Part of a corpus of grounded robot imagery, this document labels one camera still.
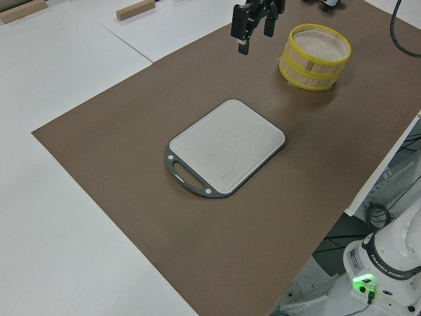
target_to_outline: wooden block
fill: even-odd
[[[29,14],[45,9],[46,7],[47,4],[45,3],[45,0],[33,0],[25,3],[24,5],[20,5],[19,7],[0,13],[0,20],[4,24],[7,24],[17,20],[18,18],[24,18]]]
[[[116,12],[117,19],[123,21],[153,8],[155,8],[155,0],[143,0],[139,3],[135,3],[134,5],[118,10]]]

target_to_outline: wooden basket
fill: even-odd
[[[279,70],[294,86],[328,90],[350,56],[351,46],[341,34],[323,25],[302,24],[289,34]]]

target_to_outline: handle hole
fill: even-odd
[[[184,166],[181,163],[179,163],[179,162],[176,161],[173,164],[173,166],[174,166],[174,169],[176,169],[176,172],[177,172],[178,176],[184,182],[187,182],[188,184],[194,186],[198,190],[205,189],[205,186],[203,185],[203,183],[200,182],[198,178],[196,178],[195,176],[193,176],[186,168],[184,168]]]

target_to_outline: green light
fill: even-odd
[[[368,280],[370,282],[373,278],[374,278],[374,275],[368,273],[367,275],[362,275],[360,277],[358,276],[356,278],[353,278],[353,282],[354,283],[357,283],[357,282],[360,282],[360,281],[364,282],[365,280]]]

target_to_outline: franka emika robot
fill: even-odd
[[[239,43],[239,52],[248,54],[251,34],[266,16],[264,34],[272,37],[275,21],[284,9],[285,0],[246,0],[244,5],[236,5],[231,35]],[[333,307],[329,311],[308,308],[298,312],[299,316],[421,315],[421,198],[386,227],[351,242],[345,248],[343,263],[347,273],[327,291]],[[341,312],[346,305],[356,311]],[[289,314],[281,307],[277,315]]]

